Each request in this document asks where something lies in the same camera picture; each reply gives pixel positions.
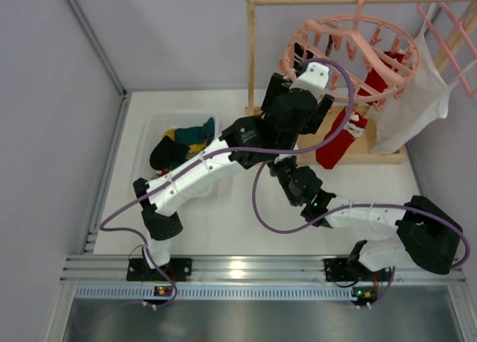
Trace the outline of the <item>red Christmas sock front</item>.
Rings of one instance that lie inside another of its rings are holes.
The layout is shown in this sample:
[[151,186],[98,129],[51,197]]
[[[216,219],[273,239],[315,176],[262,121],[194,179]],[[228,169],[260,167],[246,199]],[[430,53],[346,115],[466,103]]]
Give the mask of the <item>red Christmas sock front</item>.
[[367,126],[367,119],[358,112],[353,112],[343,130],[327,145],[315,151],[315,159],[325,169],[332,169],[340,161],[348,148],[362,136]]

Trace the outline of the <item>pink round clip hanger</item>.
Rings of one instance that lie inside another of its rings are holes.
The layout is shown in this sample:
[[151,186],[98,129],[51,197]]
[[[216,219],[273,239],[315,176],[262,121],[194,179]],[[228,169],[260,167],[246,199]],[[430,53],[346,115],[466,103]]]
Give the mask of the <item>pink round clip hanger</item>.
[[[288,42],[279,68],[283,75],[295,80],[299,75],[293,68],[294,44],[298,42],[313,58],[327,58],[340,64],[346,70],[353,84],[355,103],[367,102],[380,111],[386,98],[392,96],[399,99],[408,82],[414,77],[420,64],[420,52],[415,40],[410,34],[392,22],[374,16],[365,16],[362,11],[364,0],[358,0],[353,14],[328,16],[322,19],[307,19],[304,26],[298,30]],[[329,35],[333,36],[333,50],[330,57],[325,56]],[[407,63],[414,74],[409,81],[390,70],[376,55],[375,50],[411,52]],[[373,67],[389,85],[383,93],[376,96],[358,96],[361,87],[367,88],[364,80],[370,67]]]

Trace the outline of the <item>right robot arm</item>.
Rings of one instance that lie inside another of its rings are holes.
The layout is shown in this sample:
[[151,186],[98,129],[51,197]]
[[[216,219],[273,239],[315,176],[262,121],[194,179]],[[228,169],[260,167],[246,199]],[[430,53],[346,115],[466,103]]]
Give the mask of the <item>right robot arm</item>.
[[450,272],[463,230],[428,198],[415,195],[403,204],[360,203],[323,190],[315,172],[298,166],[293,157],[268,167],[288,202],[302,207],[306,222],[367,233],[353,247],[350,267],[376,272],[414,263],[430,273]]

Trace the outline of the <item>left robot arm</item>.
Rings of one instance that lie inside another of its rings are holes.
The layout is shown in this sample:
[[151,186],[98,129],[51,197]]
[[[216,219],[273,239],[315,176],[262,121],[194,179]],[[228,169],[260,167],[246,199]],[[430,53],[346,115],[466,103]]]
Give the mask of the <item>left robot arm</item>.
[[153,179],[139,178],[133,190],[140,200],[147,244],[142,266],[148,274],[167,270],[174,237],[183,231],[178,209],[213,184],[259,163],[265,163],[292,206],[312,221],[326,211],[334,195],[307,166],[300,167],[293,152],[300,135],[315,133],[334,98],[325,93],[326,67],[311,67],[295,81],[273,74],[261,114],[236,119],[206,148],[173,171]]

